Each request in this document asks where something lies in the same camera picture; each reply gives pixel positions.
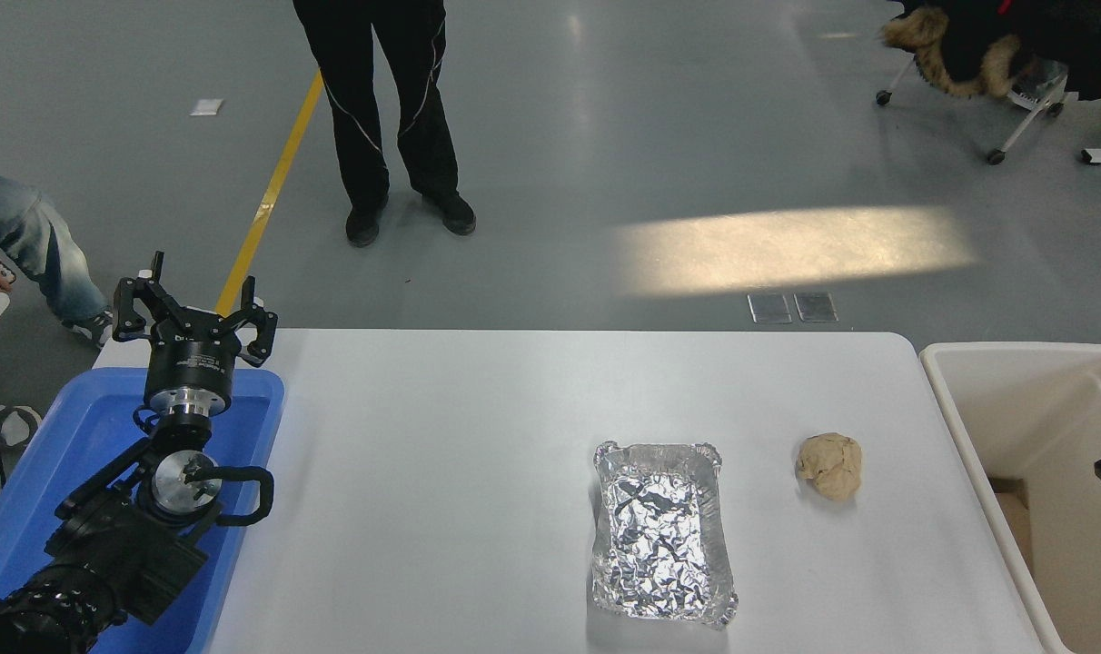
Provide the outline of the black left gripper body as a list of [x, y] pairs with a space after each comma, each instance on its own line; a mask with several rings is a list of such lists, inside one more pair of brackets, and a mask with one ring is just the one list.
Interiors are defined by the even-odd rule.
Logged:
[[153, 324], [145, 401], [163, 401], [181, 388], [209, 392], [219, 401], [231, 400], [235, 359], [242, 352], [242, 344], [232, 333], [211, 335], [209, 321], [189, 321], [190, 335], [181, 333], [177, 321]]

